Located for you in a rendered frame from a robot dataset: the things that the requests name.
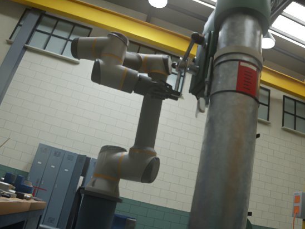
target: orange stripe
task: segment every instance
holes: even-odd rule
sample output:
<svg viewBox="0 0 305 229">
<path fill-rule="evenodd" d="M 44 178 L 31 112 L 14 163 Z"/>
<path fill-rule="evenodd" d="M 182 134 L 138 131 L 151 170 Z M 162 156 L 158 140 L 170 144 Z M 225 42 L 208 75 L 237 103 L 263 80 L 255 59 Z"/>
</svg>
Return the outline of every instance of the orange stripe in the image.
<svg viewBox="0 0 305 229">
<path fill-rule="evenodd" d="M 117 57 L 116 55 L 112 55 L 110 53 L 104 53 L 101 55 L 102 56 L 110 56 L 110 57 L 113 57 L 113 58 L 116 58 L 117 60 L 119 60 L 122 64 L 123 64 L 123 60 L 121 60 L 119 57 Z"/>
<path fill-rule="evenodd" d="M 113 180 L 115 182 L 120 182 L 119 179 L 116 179 L 114 177 L 109 177 L 109 176 L 105 176 L 105 175 L 101 175 L 101 174 L 97 174 L 97 173 L 94 173 L 93 177 L 102 177 L 102 178 L 106 178 L 106 179 L 109 179 L 109 180 Z"/>
<path fill-rule="evenodd" d="M 94 51 L 94 46 L 95 46 L 95 41 L 97 40 L 97 38 L 96 39 L 94 39 L 94 41 L 93 41 L 93 44 L 92 44 L 92 52 L 93 52 L 93 56 L 94 56 L 94 58 L 96 58 L 97 59 L 97 57 L 96 57 L 96 55 L 95 55 L 95 51 Z"/>
<path fill-rule="evenodd" d="M 145 56 L 144 58 L 144 72 L 147 73 L 147 70 L 146 70 L 146 60 L 147 60 L 147 57 L 148 55 Z"/>
<path fill-rule="evenodd" d="M 128 71 L 128 68 L 126 67 L 124 69 L 124 72 L 123 72 L 123 75 L 122 75 L 122 79 L 121 79 L 121 82 L 120 82 L 120 86 L 119 86 L 119 90 L 121 91 L 122 87 L 123 87 L 123 84 L 124 84 L 124 81 L 125 81 L 125 77 L 126 77 L 126 74 L 127 74 L 127 71 Z"/>
<path fill-rule="evenodd" d="M 152 71 L 149 71 L 148 73 L 151 73 L 151 72 L 161 73 L 165 76 L 168 76 L 167 73 L 165 73 L 164 71 L 152 70 Z"/>
<path fill-rule="evenodd" d="M 143 66 L 143 58 L 142 58 L 142 56 L 141 55 L 139 55 L 140 57 L 141 57 L 141 59 L 142 59 L 142 64 L 141 64 L 141 67 L 137 70 L 137 71 L 140 71 L 141 69 L 142 69 L 142 66 Z"/>
<path fill-rule="evenodd" d="M 146 150 L 142 150 L 142 149 L 129 149 L 129 151 L 132 151 L 132 152 L 140 152 L 140 153 L 145 153 L 145 154 L 152 154 L 152 155 L 154 155 L 154 156 L 157 155 L 157 153 L 155 153 L 155 152 L 146 151 Z"/>
<path fill-rule="evenodd" d="M 124 155 L 127 154 L 127 152 L 122 153 L 120 159 L 119 159 L 119 164 L 117 165 L 117 176 L 121 179 L 121 172 L 120 172 L 120 168 L 121 168 L 121 162 L 123 160 Z"/>
</svg>

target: window frame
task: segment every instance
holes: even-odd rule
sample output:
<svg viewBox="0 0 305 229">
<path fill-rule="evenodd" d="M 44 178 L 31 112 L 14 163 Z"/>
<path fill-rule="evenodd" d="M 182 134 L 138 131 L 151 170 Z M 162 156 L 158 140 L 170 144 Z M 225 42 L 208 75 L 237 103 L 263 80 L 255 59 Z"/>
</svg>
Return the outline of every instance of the window frame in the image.
<svg viewBox="0 0 305 229">
<path fill-rule="evenodd" d="M 292 113 L 290 113 L 290 112 L 285 111 L 285 98 L 287 98 L 287 99 L 291 99 L 291 100 L 293 100 L 293 101 L 294 101 L 294 114 L 292 114 Z M 288 96 L 286 96 L 286 95 L 283 95 L 283 115 L 282 115 L 282 127 L 289 128 L 289 127 L 287 127 L 287 126 L 284 126 L 284 116 L 285 116 L 285 113 L 287 113 L 287 114 L 289 114 L 289 115 L 293 115 L 293 116 L 294 116 L 294 127 L 293 127 L 293 130 L 295 130 L 295 131 L 297 131 L 297 117 L 298 117 L 298 118 L 300 118 L 300 119 L 305 120 L 305 118 L 304 118 L 304 117 L 301 117 L 301 116 L 297 115 L 297 103 L 301 103 L 301 104 L 305 105 L 305 103 L 304 103 L 304 102 L 301 102 L 301 101 L 299 101 L 299 100 L 297 100 L 297 99 L 293 99 L 293 98 L 291 98 L 291 97 L 288 97 Z"/>
<path fill-rule="evenodd" d="M 11 38 L 13 37 L 13 35 L 14 35 L 15 31 L 17 30 L 18 26 L 22 26 L 22 24 L 20 24 L 20 22 L 22 21 L 23 17 L 24 17 L 25 14 L 27 13 L 27 11 L 30 11 L 30 9 L 28 9 L 28 8 L 25 9 L 25 11 L 23 12 L 22 16 L 20 17 L 20 19 L 19 19 L 19 21 L 18 21 L 16 27 L 14 28 L 14 30 L 13 30 L 11 36 L 9 37 L 9 39 L 11 39 Z M 38 26 L 40 25 L 40 23 L 41 23 L 41 21 L 42 21 L 42 19 L 43 19 L 44 16 L 51 17 L 51 18 L 54 18 L 54 19 L 56 20 L 56 23 L 55 23 L 55 25 L 54 25 L 54 27 L 53 27 L 51 33 L 45 32 L 45 31 L 42 31 L 42 30 L 37 29 Z M 73 27 L 72 27 L 72 29 L 71 29 L 71 32 L 70 32 L 70 34 L 69 34 L 69 36 L 68 36 L 68 38 L 61 37 L 61 36 L 59 36 L 59 35 L 54 35 L 54 34 L 53 34 L 53 33 L 54 33 L 54 30 L 55 30 L 55 28 L 56 28 L 56 26 L 57 26 L 57 24 L 58 24 L 59 21 L 64 21 L 64 22 L 67 22 L 67 23 L 70 23 L 70 24 L 73 25 Z M 46 44 L 45 44 L 44 48 L 41 48 L 42 50 L 46 50 L 46 47 L 48 46 L 48 43 L 49 43 L 49 41 L 50 41 L 50 39 L 51 39 L 52 36 L 53 36 L 53 37 L 60 38 L 60 39 L 63 39 L 63 40 L 66 40 L 66 43 L 65 43 L 65 46 L 63 47 L 63 50 L 61 51 L 61 53 L 59 53 L 59 55 L 64 56 L 64 55 L 63 55 L 63 52 L 65 51 L 68 42 L 69 42 L 69 41 L 72 42 L 72 40 L 70 39 L 70 37 L 71 37 L 71 35 L 72 35 L 72 32 L 73 32 L 75 26 L 84 27 L 84 28 L 89 29 L 88 37 L 90 36 L 90 34 L 91 34 L 91 32 L 92 32 L 92 29 L 93 29 L 93 28 L 91 28 L 91 27 L 87 27 L 87 26 L 84 26 L 84 25 L 82 25 L 82 24 L 78 24 L 78 23 L 75 23 L 75 22 L 71 22 L 71 21 L 69 21 L 69 20 L 61 19 L 61 18 L 58 18 L 58 17 L 56 17 L 56 16 L 52 16 L 52 15 L 50 15 L 50 14 L 41 13 L 41 14 L 40 14 L 40 17 L 39 17 L 39 19 L 38 19 L 38 21 L 37 21 L 37 23 L 35 24 L 34 28 L 32 29 L 31 35 L 29 36 L 29 38 L 28 38 L 27 41 L 26 41 L 26 45 L 29 45 L 29 43 L 30 43 L 31 39 L 33 38 L 35 32 L 40 32 L 40 33 L 43 33 L 43 34 L 45 34 L 45 35 L 48 35 L 48 39 L 47 39 L 47 41 L 46 41 Z"/>
<path fill-rule="evenodd" d="M 270 93 L 271 93 L 271 90 L 270 89 L 267 89 L 266 87 L 262 87 L 262 86 L 259 86 L 259 89 L 263 89 L 265 91 L 268 91 L 269 92 L 269 95 L 268 95 L 268 105 L 265 104 L 265 103 L 262 103 L 262 102 L 259 102 L 259 105 L 264 105 L 264 106 L 267 106 L 268 107 L 268 115 L 267 115 L 267 120 L 266 121 L 269 121 L 269 111 L 270 111 Z"/>
<path fill-rule="evenodd" d="M 171 59 L 172 59 L 173 57 L 180 58 L 180 57 L 177 56 L 177 55 L 173 55 L 173 54 L 171 54 L 171 53 L 167 53 L 167 52 L 164 52 L 164 51 L 162 51 L 162 50 L 157 50 L 157 49 L 155 49 L 155 48 L 153 48 L 153 47 L 146 46 L 146 45 L 143 45 L 143 44 L 138 43 L 138 42 L 134 42 L 134 41 L 131 41 L 131 40 L 129 40 L 129 41 L 130 41 L 131 43 L 136 44 L 136 45 L 139 46 L 139 48 L 137 49 L 137 52 L 136 52 L 136 53 L 139 53 L 139 51 L 140 51 L 140 49 L 141 49 L 141 46 L 143 46 L 143 47 L 149 48 L 149 49 L 151 49 L 151 50 L 154 50 L 154 51 L 155 51 L 155 55 L 156 55 L 157 52 L 160 52 L 160 53 L 163 53 L 164 55 L 169 55 L 169 56 L 171 57 Z M 177 72 L 172 71 L 172 74 L 178 76 L 178 73 L 177 73 Z M 183 89 L 183 86 L 184 86 L 184 81 L 185 81 L 185 73 L 184 73 L 183 75 L 181 75 L 181 77 L 183 78 L 182 83 L 181 83 L 181 92 L 182 92 L 182 89 Z"/>
</svg>

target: locker door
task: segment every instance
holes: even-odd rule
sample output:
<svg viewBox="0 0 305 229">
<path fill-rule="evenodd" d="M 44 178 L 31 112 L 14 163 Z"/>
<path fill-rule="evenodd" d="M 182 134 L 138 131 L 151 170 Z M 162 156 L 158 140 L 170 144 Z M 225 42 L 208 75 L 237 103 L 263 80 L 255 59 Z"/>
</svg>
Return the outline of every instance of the locker door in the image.
<svg viewBox="0 0 305 229">
<path fill-rule="evenodd" d="M 58 220 L 60 219 L 62 205 L 65 201 L 65 196 L 72 178 L 77 157 L 78 154 L 65 151 L 51 199 L 49 201 L 45 220 L 43 221 L 44 225 L 56 227 Z"/>
<path fill-rule="evenodd" d="M 87 171 L 87 174 L 86 174 L 86 177 L 85 177 L 85 182 L 83 183 L 84 187 L 87 186 L 88 182 L 92 178 L 93 171 L 94 171 L 94 168 L 95 168 L 95 164 L 96 164 L 96 159 L 91 158 L 89 168 L 88 168 L 88 171 Z"/>
<path fill-rule="evenodd" d="M 51 194 L 52 194 L 53 187 L 54 187 L 57 175 L 58 175 L 58 171 L 60 170 L 60 165 L 61 165 L 64 153 L 65 153 L 65 151 L 62 149 L 53 148 L 51 155 L 48 159 L 45 172 L 42 175 L 40 188 L 46 189 L 47 191 L 38 190 L 37 195 L 36 195 L 36 197 L 42 198 L 43 201 L 47 202 L 46 208 L 41 217 L 42 221 L 43 221 L 46 211 L 47 211 L 47 206 L 48 206 L 49 200 L 51 198 Z"/>
<path fill-rule="evenodd" d="M 78 185 L 78 182 L 80 180 L 80 176 L 82 173 L 82 170 L 85 168 L 85 160 L 86 156 L 85 155 L 79 155 L 74 167 L 74 171 L 72 174 L 72 178 L 68 187 L 68 191 L 66 194 L 65 201 L 62 206 L 61 214 L 60 214 L 60 219 L 58 221 L 58 224 L 54 224 L 54 227 L 60 228 L 60 229 L 65 229 L 67 226 L 67 221 L 69 218 L 70 210 L 72 208 L 73 200 L 74 200 L 74 195 L 76 192 L 76 188 Z"/>
<path fill-rule="evenodd" d="M 33 183 L 33 186 L 39 187 L 43 172 L 45 171 L 47 161 L 53 147 L 39 144 L 36 151 L 31 170 L 29 171 L 27 180 Z"/>
</svg>

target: red label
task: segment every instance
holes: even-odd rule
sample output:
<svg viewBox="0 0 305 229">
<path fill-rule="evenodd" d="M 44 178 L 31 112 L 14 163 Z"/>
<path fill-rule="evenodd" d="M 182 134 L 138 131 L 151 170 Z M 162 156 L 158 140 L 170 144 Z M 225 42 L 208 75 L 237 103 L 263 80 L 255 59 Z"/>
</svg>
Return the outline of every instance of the red label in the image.
<svg viewBox="0 0 305 229">
<path fill-rule="evenodd" d="M 238 62 L 236 90 L 256 96 L 257 68 L 244 61 Z"/>
</svg>

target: electrical switch box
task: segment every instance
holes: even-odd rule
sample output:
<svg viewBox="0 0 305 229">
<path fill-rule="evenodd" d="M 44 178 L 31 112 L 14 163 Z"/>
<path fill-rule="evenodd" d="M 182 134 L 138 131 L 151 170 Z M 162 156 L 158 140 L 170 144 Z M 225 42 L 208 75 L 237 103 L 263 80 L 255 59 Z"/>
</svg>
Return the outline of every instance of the electrical switch box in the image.
<svg viewBox="0 0 305 229">
<path fill-rule="evenodd" d="M 305 193 L 293 193 L 293 209 L 292 216 L 296 213 L 296 218 L 305 219 Z"/>
</svg>

